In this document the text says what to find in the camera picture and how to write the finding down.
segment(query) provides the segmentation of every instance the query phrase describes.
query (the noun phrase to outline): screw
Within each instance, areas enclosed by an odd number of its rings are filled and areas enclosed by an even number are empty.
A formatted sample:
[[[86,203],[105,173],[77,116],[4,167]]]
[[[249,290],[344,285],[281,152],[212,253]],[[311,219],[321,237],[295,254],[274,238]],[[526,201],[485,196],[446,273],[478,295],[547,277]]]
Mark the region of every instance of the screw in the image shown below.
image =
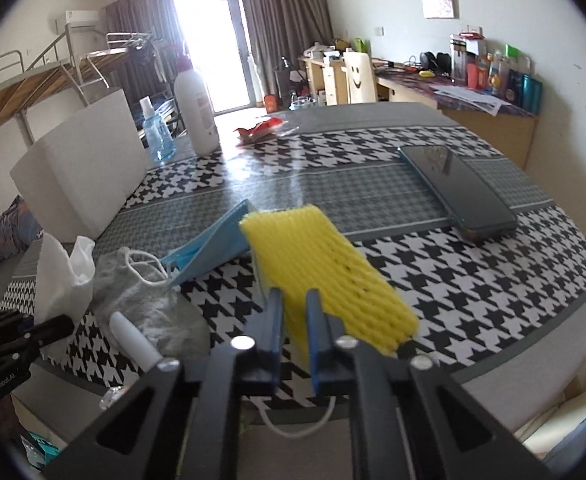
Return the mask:
[[[162,359],[158,362],[157,367],[163,372],[172,372],[173,370],[177,370],[180,366],[180,362],[177,359],[173,359],[172,357],[167,357],[166,359]]]
[[[358,346],[359,341],[352,335],[341,335],[337,338],[335,344],[343,350],[353,350]]]
[[[255,346],[255,339],[247,335],[238,335],[231,339],[231,346],[237,350],[250,350]]]
[[[419,354],[411,359],[411,366],[417,370],[430,370],[433,367],[433,361],[428,355]]]

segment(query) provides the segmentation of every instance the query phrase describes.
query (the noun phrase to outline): smartphone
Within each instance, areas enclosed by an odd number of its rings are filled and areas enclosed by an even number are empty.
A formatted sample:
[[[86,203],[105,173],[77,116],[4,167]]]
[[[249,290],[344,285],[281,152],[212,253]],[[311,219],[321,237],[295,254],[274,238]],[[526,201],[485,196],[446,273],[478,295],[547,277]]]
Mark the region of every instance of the smartphone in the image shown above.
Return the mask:
[[[479,242],[511,235],[517,229],[515,214],[446,146],[403,146],[398,152],[442,202],[463,238]]]

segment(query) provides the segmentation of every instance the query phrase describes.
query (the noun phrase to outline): wall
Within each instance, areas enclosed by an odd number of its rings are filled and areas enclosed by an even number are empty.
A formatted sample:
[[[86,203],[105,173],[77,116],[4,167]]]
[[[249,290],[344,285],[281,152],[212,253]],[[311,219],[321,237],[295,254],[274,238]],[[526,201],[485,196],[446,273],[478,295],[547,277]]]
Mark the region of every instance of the wall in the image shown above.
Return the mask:
[[[20,0],[0,25],[0,54],[19,49],[28,65],[57,37],[55,19],[65,10],[99,9],[101,0]],[[75,44],[89,50],[94,35],[83,34]],[[0,75],[0,81],[19,73],[19,70]],[[30,108],[28,121],[36,139],[83,108],[73,90],[66,90]],[[17,195],[9,171],[26,153],[27,143],[15,119],[0,127],[0,214]]]
[[[449,34],[467,24],[531,56],[545,89],[526,171],[586,235],[586,20],[571,0],[457,0],[458,20],[423,18],[420,0],[328,1],[334,33],[370,38],[375,56],[448,52]]]
[[[19,50],[28,67],[57,38],[55,20],[67,10],[99,10],[102,0],[19,0],[0,26],[0,54]],[[73,47],[83,52],[100,47],[93,32],[75,32]],[[68,56],[66,42],[59,44],[60,58]],[[15,66],[0,73],[0,82],[21,72]]]

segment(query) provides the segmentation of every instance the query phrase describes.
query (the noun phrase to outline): white string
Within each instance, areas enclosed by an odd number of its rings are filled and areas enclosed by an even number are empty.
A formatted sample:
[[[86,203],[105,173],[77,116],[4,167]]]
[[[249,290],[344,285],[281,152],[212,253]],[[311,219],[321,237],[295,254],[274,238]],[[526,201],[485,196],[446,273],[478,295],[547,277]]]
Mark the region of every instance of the white string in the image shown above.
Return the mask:
[[[275,424],[273,424],[269,419],[269,416],[266,414],[266,410],[264,408],[260,407],[259,412],[260,416],[262,417],[262,420],[273,433],[279,436],[283,436],[284,438],[304,438],[305,436],[309,436],[321,430],[324,427],[324,425],[328,422],[329,418],[331,418],[331,415],[333,415],[334,408],[335,397],[331,397],[331,400],[329,400],[329,406],[326,409],[326,413],[324,413],[322,418],[316,424],[314,424],[310,428],[305,428],[300,431],[292,431],[290,433],[282,431],[280,428],[275,426]]]
[[[133,262],[131,260],[131,256],[133,255],[137,255],[137,256],[145,256],[148,258],[148,260],[142,261],[142,262]],[[166,280],[168,279],[169,275],[166,272],[166,270],[164,270],[164,267],[162,266],[162,264],[160,263],[160,260],[157,258],[157,256],[154,256],[154,254],[151,253],[147,253],[145,251],[137,251],[137,250],[130,250],[127,254],[126,254],[126,258],[124,259],[126,262],[126,266],[131,270],[131,272],[135,272],[139,279],[143,282],[146,283],[147,285],[164,285],[164,283],[166,283]],[[138,264],[156,264],[157,268],[156,270],[158,270],[158,272],[160,272],[160,274],[162,275],[162,277],[164,278],[163,280],[160,280],[158,282],[150,282],[149,280],[145,279],[145,277],[143,277],[137,269],[134,269],[133,266],[138,265]]]

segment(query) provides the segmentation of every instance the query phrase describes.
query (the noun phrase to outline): smiley face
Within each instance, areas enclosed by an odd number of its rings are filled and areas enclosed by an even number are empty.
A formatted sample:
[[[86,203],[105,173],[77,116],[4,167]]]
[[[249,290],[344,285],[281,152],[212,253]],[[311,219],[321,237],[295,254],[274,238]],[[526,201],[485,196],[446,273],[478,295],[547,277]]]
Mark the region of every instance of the smiley face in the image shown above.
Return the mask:
[[[351,75],[351,78],[353,79],[353,84],[355,85],[355,88],[357,88],[359,90],[359,87],[362,86],[362,79],[359,78],[359,83],[356,82],[356,80],[355,80],[356,73],[359,74],[359,67],[358,66],[352,66],[351,67],[351,72],[353,72],[353,74]]]

